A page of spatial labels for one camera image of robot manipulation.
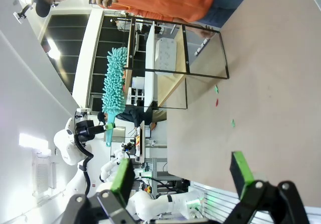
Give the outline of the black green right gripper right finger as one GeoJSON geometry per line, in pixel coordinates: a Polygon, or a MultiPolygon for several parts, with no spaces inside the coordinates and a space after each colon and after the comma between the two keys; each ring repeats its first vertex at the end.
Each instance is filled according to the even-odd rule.
{"type": "Polygon", "coordinates": [[[277,186],[255,179],[241,151],[231,153],[230,173],[239,202],[224,223],[251,223],[255,214],[265,211],[274,223],[309,223],[296,185],[281,181],[277,186]]]}

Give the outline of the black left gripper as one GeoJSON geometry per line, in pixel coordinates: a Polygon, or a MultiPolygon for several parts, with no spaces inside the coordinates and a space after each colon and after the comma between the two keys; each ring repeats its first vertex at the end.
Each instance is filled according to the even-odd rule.
{"type": "Polygon", "coordinates": [[[96,134],[104,133],[105,131],[113,130],[115,123],[106,123],[104,125],[94,125],[93,120],[83,120],[76,123],[75,133],[80,143],[91,141],[96,134]]]}

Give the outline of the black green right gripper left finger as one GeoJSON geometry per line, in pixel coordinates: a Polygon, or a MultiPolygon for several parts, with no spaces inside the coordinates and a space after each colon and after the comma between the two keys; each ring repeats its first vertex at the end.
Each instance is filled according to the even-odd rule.
{"type": "Polygon", "coordinates": [[[111,223],[136,223],[126,210],[134,179],[132,162],[123,159],[109,189],[90,198],[84,194],[70,197],[61,223],[99,223],[106,219],[111,223]]]}

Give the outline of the person right hand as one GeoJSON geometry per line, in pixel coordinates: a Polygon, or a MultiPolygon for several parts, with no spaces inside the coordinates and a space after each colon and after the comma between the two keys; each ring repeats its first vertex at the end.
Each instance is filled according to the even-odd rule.
{"type": "Polygon", "coordinates": [[[198,29],[197,35],[201,38],[211,39],[216,33],[205,29],[198,29]]]}

